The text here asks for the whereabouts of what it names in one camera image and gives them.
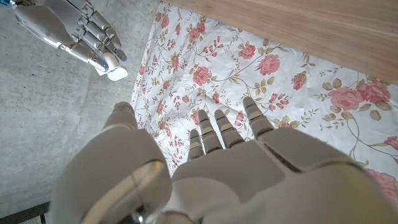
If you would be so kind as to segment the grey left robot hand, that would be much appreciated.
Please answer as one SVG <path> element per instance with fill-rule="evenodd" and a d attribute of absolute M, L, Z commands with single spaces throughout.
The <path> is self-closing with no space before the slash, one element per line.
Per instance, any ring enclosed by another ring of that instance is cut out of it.
<path fill-rule="evenodd" d="M 50 223 L 396 223 L 397 207 L 359 164 L 291 128 L 274 129 L 253 99 L 245 141 L 220 110 L 204 111 L 186 163 L 170 173 L 132 106 L 66 166 Z"/>

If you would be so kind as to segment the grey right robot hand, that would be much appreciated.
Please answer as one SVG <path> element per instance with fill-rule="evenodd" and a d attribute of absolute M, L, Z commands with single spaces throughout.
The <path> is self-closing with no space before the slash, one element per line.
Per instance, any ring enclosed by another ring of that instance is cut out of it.
<path fill-rule="evenodd" d="M 88 0 L 6 1 L 29 32 L 52 47 L 92 65 L 111 80 L 127 76 L 117 32 Z"/>

